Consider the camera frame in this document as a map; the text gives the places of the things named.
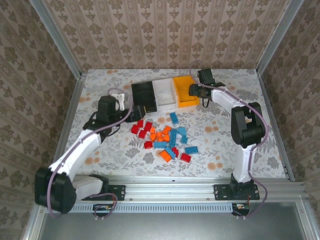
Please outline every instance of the wall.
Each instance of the wall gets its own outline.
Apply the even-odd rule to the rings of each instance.
[[[75,79],[28,0],[0,0],[0,239],[19,239]]]
[[[305,0],[263,73],[297,181],[320,223],[320,0]]]
[[[82,70],[253,69],[289,0],[44,0]]]

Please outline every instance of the table surface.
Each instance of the table surface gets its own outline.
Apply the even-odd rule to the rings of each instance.
[[[83,125],[97,110],[98,100],[109,88],[117,87],[130,95],[131,84],[158,79],[167,79],[189,74],[187,69],[91,69],[88,71],[84,89],[77,106],[72,128],[67,141],[69,148],[78,138]],[[284,168],[271,128],[267,107],[262,95],[257,73],[254,69],[213,69],[216,82],[224,83],[232,93],[248,102],[258,102],[268,124],[267,142],[257,149],[252,173],[258,178],[285,178]],[[208,108],[197,106],[147,113],[143,118],[152,122],[157,131],[173,126],[169,116],[175,112],[179,124],[185,127],[188,143],[181,144],[177,137],[177,148],[198,146],[190,163],[173,159],[166,163],[159,155],[161,149],[144,149],[144,142],[131,133],[133,123],[122,123],[120,130],[104,142],[85,160],[78,174],[126,175],[126,176],[174,176],[174,177],[230,177],[236,165],[237,145],[230,129],[231,118],[227,111],[211,102]]]

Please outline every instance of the red lego brick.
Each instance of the red lego brick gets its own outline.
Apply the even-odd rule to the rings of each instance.
[[[152,141],[146,141],[144,143],[144,148],[145,149],[151,149],[153,147]]]
[[[178,149],[176,147],[173,147],[171,150],[172,150],[172,152],[174,152],[175,156],[178,157],[178,155],[179,155]]]
[[[141,119],[138,121],[138,127],[143,128],[144,127],[144,121]]]
[[[133,134],[138,134],[138,132],[139,132],[139,127],[138,127],[138,125],[133,125],[132,128],[131,128],[131,132],[132,132]]]
[[[186,163],[190,163],[191,156],[188,155],[188,154],[182,153],[180,159],[181,159],[182,161],[185,161]]]
[[[145,139],[146,135],[147,135],[147,132],[144,131],[144,130],[141,130],[141,131],[139,132],[139,138],[141,138],[141,139]]]
[[[151,128],[152,128],[152,122],[147,121],[147,122],[145,123],[144,130],[145,130],[146,132],[150,132]]]

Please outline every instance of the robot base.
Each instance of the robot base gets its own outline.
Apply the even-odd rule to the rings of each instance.
[[[237,182],[233,174],[231,175],[230,184],[215,184],[213,185],[214,199],[216,201],[225,200],[259,200],[258,186],[254,184],[254,181],[248,181],[245,183]]]

